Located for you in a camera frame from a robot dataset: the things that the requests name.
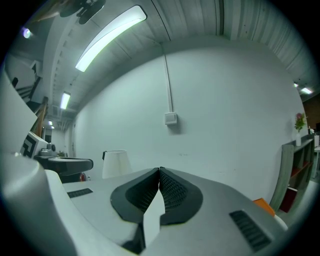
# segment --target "wooden shelf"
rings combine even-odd
[[[305,162],[303,162],[302,168],[296,168],[296,167],[292,168],[292,172],[291,172],[290,178],[296,176],[298,173],[300,173],[301,171],[303,171],[303,170],[304,170],[305,168],[307,168],[309,165],[310,165],[310,162],[305,161]]]

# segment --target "fluorescent light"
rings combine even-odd
[[[24,38],[28,39],[31,36],[31,32],[28,28],[23,28],[22,29],[22,35]]]
[[[133,25],[144,21],[147,18],[140,6],[136,5],[125,11],[108,25],[106,25],[99,34],[91,41],[80,56],[75,68],[85,72],[90,63],[98,53],[106,47],[113,39],[119,36]]]
[[[309,89],[307,88],[303,88],[301,89],[302,92],[306,93],[306,94],[312,94],[312,91],[310,91]]]
[[[70,93],[64,92],[61,99],[60,108],[65,110],[68,105],[68,101],[70,99]]]

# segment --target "orange object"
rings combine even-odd
[[[257,199],[253,201],[257,206],[260,206],[262,209],[266,210],[268,214],[270,214],[272,217],[276,215],[274,209],[271,208],[271,206],[263,199]]]

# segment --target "black handle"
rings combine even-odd
[[[107,151],[102,152],[102,159],[105,160],[105,154]]]

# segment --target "white vase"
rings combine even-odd
[[[295,145],[296,145],[296,146],[301,146],[301,135],[300,135],[300,132],[298,132],[298,133],[295,135]]]
[[[132,173],[127,151],[108,150],[103,152],[102,178],[107,179],[115,176]]]

